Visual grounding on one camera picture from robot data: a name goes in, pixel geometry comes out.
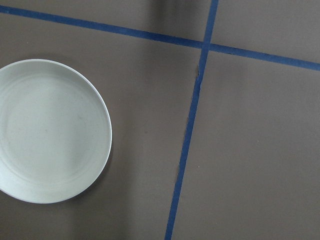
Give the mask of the round white plate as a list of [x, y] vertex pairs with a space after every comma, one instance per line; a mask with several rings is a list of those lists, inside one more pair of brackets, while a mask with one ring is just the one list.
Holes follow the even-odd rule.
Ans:
[[0, 189], [51, 204], [85, 191], [107, 164], [112, 124], [97, 89], [73, 68], [27, 59], [0, 70]]

